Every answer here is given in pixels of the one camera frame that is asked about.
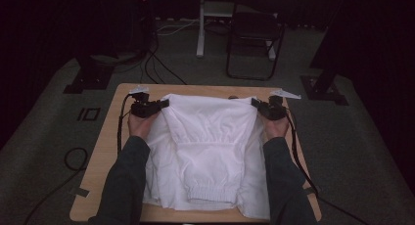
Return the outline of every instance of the forearm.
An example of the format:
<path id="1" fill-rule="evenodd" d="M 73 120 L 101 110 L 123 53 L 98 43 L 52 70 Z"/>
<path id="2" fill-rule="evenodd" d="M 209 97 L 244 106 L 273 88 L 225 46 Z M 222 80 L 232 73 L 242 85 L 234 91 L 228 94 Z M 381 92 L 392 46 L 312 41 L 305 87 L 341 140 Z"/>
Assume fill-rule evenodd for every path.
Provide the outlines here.
<path id="1" fill-rule="evenodd" d="M 287 142 L 278 137 L 263 146 L 271 224 L 316 224 L 305 181 L 293 163 Z"/>
<path id="2" fill-rule="evenodd" d="M 110 169 L 92 224 L 137 224 L 146 185 L 150 149 L 140 137 L 129 137 Z"/>

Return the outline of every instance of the cord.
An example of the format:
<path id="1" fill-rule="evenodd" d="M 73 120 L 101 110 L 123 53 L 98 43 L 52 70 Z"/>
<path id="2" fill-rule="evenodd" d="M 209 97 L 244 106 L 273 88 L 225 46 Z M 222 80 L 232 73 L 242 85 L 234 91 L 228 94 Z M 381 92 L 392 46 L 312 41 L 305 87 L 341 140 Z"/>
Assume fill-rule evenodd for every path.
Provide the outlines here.
<path id="1" fill-rule="evenodd" d="M 114 62 L 103 62 L 103 61 L 99 61 L 97 59 L 92 58 L 97 65 L 99 66 L 125 66 L 125 65 L 133 65 L 136 63 L 141 62 L 145 56 L 146 56 L 147 52 L 145 50 L 136 52 L 136 55 L 131 57 L 131 58 L 127 58 L 124 60 L 118 60 L 118 61 L 114 61 Z"/>
<path id="2" fill-rule="evenodd" d="M 293 125 L 294 126 L 297 126 L 297 118 L 296 118 L 296 116 L 295 116 L 295 114 L 293 113 L 293 112 L 291 112 L 291 110 L 290 109 L 287 109 L 287 111 L 288 112 L 290 112 L 290 115 L 291 115 L 291 121 L 293 122 Z"/>
<path id="3" fill-rule="evenodd" d="M 133 66 L 131 66 L 131 67 L 128 67 L 128 68 L 125 68 L 124 67 L 124 70 L 115 70 L 114 71 L 114 73 L 124 73 L 124 72 L 128 72 L 128 71 L 130 71 L 130 70 L 133 70 L 133 69 L 135 69 L 135 68 L 137 68 L 138 66 L 141 66 L 141 63 L 139 63 L 139 64 L 137 64 L 137 65 L 133 65 Z"/>
<path id="4" fill-rule="evenodd" d="M 121 152 L 121 148 L 122 148 L 122 141 L 121 141 L 121 138 L 122 138 L 122 120 L 126 116 L 126 114 L 124 114 L 125 103 L 126 103 L 128 97 L 130 97 L 130 96 L 131 96 L 130 94 L 126 95 L 124 100 L 122 101 L 121 114 L 119 115 L 119 118 L 118 118 L 118 132 L 116 133 L 116 149 L 117 149 L 118 153 Z"/>
<path id="5" fill-rule="evenodd" d="M 226 30 L 225 31 L 218 31 L 218 30 L 210 29 L 209 28 L 209 25 L 211 24 L 211 22 L 208 22 L 208 23 L 205 24 L 205 31 L 206 32 L 210 32 L 210 33 L 213 33 L 213 34 L 216 34 L 216 35 L 220 35 L 220 36 L 226 36 L 226 35 L 229 34 L 230 26 L 226 25 L 225 23 L 218 22 L 218 21 L 215 21 L 213 23 L 216 23 L 216 24 L 224 27 Z"/>
<path id="6" fill-rule="evenodd" d="M 79 167 L 73 167 L 68 163 L 68 157 L 69 155 L 73 152 L 73 151 L 77 151 L 77 150 L 81 150 L 84 153 L 84 158 L 82 161 L 82 164 Z M 58 185 L 54 190 L 52 190 L 50 193 L 48 193 L 40 202 L 37 203 L 37 205 L 31 210 L 30 214 L 26 217 L 25 221 L 24 221 L 24 225 L 28 223 L 28 221 L 30 220 L 31 216 L 34 214 L 34 212 L 44 203 L 46 202 L 46 200 L 48 200 L 52 195 L 54 195 L 58 190 L 60 190 L 62 187 L 64 187 L 72 178 L 74 178 L 79 172 L 83 171 L 86 169 L 86 161 L 88 160 L 88 152 L 83 149 L 83 148 L 73 148 L 71 150 L 69 150 L 66 154 L 65 154 L 65 165 L 67 166 L 68 169 L 75 171 L 73 173 L 73 175 L 71 175 L 67 180 L 65 180 L 63 183 L 61 183 L 60 185 Z"/>
<path id="7" fill-rule="evenodd" d="M 134 9 L 134 3 L 132 2 L 132 0 L 129 0 L 130 2 L 130 17 L 131 17 L 131 32 L 130 32 L 130 38 L 129 38 L 129 41 L 128 41 L 128 47 L 127 48 L 130 48 L 131 47 L 131 42 L 132 42 L 132 40 L 133 40 L 133 38 L 134 38 L 134 25 L 135 25 L 135 20 L 134 20 L 134 12 L 135 12 L 135 9 Z"/>
<path id="8" fill-rule="evenodd" d="M 161 59 L 158 57 L 158 56 L 156 56 L 156 52 L 159 50 L 159 43 L 156 43 L 156 49 L 154 50 L 154 51 L 152 51 L 152 50 L 149 50 L 149 52 L 150 52 L 150 56 L 149 56 L 149 58 L 147 59 L 147 61 L 146 61 L 146 63 L 145 63 L 145 65 L 144 65 L 144 71 L 146 72 L 146 74 L 147 74 L 147 76 L 153 81 L 153 82 L 155 82 L 156 84 L 159 84 L 157 81 L 155 81 L 155 79 L 154 78 L 152 78 L 151 76 L 150 76 L 150 74 L 149 74 L 149 70 L 148 70 L 148 67 L 147 67 L 147 65 L 148 65 L 148 62 L 149 62 L 149 60 L 150 59 L 156 59 L 168 72 L 170 72 L 173 76 L 175 76 L 177 79 L 179 79 L 184 85 L 187 85 L 187 83 L 182 79 L 182 78 L 180 78 L 180 76 L 178 76 L 176 73 L 174 73 L 170 68 L 168 68 L 162 61 L 161 61 Z M 154 72 L 156 73 L 156 76 L 159 78 L 159 80 L 163 83 L 163 84 L 165 84 L 165 82 L 161 79 L 161 77 L 159 76 L 159 74 L 157 73 L 157 71 L 156 71 L 156 67 L 155 67 L 155 63 L 153 62 L 153 70 L 154 70 Z"/>
<path id="9" fill-rule="evenodd" d="M 304 168 L 302 167 L 302 165 L 300 163 L 299 153 L 298 153 L 298 148 L 297 148 L 297 135 L 296 135 L 296 132 L 297 131 L 295 129 L 295 126 L 293 125 L 292 120 L 290 119 L 290 117 L 288 115 L 287 115 L 287 119 L 288 119 L 288 121 L 290 123 L 290 126 L 291 126 L 291 134 L 293 136 L 292 152 L 293 152 L 294 160 L 295 160 L 297 166 L 299 167 L 300 171 L 304 175 L 305 179 L 307 180 L 307 182 L 310 184 L 311 188 L 313 189 L 314 194 L 315 194 L 315 197 L 318 200 L 320 200 L 321 202 L 330 205 L 331 207 L 333 207 L 333 208 L 337 209 L 338 211 L 340 211 L 340 212 L 342 212 L 342 213 L 344 213 L 344 214 L 346 214 L 346 215 L 354 218 L 355 220 L 359 221 L 360 223 L 365 224 L 365 225 L 369 225 L 369 223 L 367 223 L 366 221 L 364 221 L 361 218 L 357 217 L 356 215 L 354 215 L 354 214 L 346 211 L 345 209 L 343 209 L 343 208 L 341 208 L 341 207 L 339 207 L 339 206 L 337 206 L 337 205 L 335 205 L 335 204 L 333 204 L 331 202 L 328 202 L 325 199 L 322 199 L 320 197 L 320 195 L 319 195 L 320 190 L 318 190 L 317 187 L 314 185 L 314 183 L 312 182 L 312 180 L 310 179 L 310 177 L 308 176 L 308 174 L 305 172 Z"/>
<path id="10" fill-rule="evenodd" d="M 180 31 L 180 30 L 182 30 L 182 29 L 184 29 L 184 28 L 186 28 L 188 26 L 191 26 L 197 20 L 198 19 L 192 20 L 191 22 L 189 22 L 189 23 L 187 23 L 185 25 L 166 25 L 166 26 L 163 26 L 163 27 L 159 28 L 157 31 L 163 30 L 163 29 L 168 28 L 168 27 L 179 27 L 179 28 L 176 29 L 176 30 L 174 30 L 174 31 L 172 31 L 171 33 L 166 33 L 166 34 L 159 34 L 158 33 L 158 36 L 169 36 L 169 35 L 173 35 L 174 33 L 178 32 L 178 31 Z"/>
<path id="11" fill-rule="evenodd" d="M 140 84 L 142 84 L 142 83 L 143 83 L 143 75 L 144 75 L 144 71 L 143 71 L 143 67 L 142 67 L 142 65 L 143 65 L 143 64 L 140 64 L 140 71 L 141 71 L 141 73 L 140 73 Z"/>

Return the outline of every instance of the black chair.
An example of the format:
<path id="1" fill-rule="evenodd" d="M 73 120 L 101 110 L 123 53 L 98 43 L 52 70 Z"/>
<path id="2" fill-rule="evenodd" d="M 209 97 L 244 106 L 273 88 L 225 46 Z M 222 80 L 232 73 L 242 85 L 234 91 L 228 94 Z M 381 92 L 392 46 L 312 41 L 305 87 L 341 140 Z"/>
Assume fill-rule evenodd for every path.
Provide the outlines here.
<path id="1" fill-rule="evenodd" d="M 227 45 L 226 73 L 228 76 L 240 79 L 267 80 L 274 75 L 286 23 L 291 20 L 290 16 L 296 6 L 297 0 L 235 0 Z M 263 44 L 260 46 L 266 49 L 266 55 L 273 48 L 274 43 L 278 41 L 272 71 L 268 76 L 231 74 L 229 64 L 234 37 L 245 42 L 247 39 L 262 41 Z"/>

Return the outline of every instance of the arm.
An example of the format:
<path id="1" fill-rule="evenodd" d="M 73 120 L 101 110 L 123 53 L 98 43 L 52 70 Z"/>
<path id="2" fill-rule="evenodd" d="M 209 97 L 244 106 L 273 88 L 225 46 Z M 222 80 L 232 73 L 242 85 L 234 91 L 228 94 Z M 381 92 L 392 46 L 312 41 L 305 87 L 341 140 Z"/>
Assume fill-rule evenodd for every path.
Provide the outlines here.
<path id="1" fill-rule="evenodd" d="M 150 153 L 144 139 L 157 116 L 129 116 L 130 137 L 108 173 L 97 215 L 91 217 L 89 223 L 129 225 L 140 221 L 146 187 L 146 163 Z"/>
<path id="2" fill-rule="evenodd" d="M 263 146 L 271 224 L 317 224 L 308 197 L 302 188 L 304 176 L 293 163 L 285 140 L 286 117 L 262 117 L 268 142 Z"/>

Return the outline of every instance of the dark background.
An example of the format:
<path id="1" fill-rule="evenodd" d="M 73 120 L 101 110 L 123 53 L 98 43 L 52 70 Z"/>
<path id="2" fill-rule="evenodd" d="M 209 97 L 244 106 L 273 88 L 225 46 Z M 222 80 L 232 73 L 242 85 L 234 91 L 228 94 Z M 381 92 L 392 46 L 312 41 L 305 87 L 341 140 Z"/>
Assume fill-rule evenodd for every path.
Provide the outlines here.
<path id="1" fill-rule="evenodd" d="M 146 49 L 148 0 L 0 0 L 0 148 L 64 63 L 82 51 Z M 195 19 L 199 0 L 153 0 L 161 19 Z M 326 30 L 313 68 L 352 80 L 397 166 L 415 191 L 413 0 L 299 0 L 299 26 Z"/>

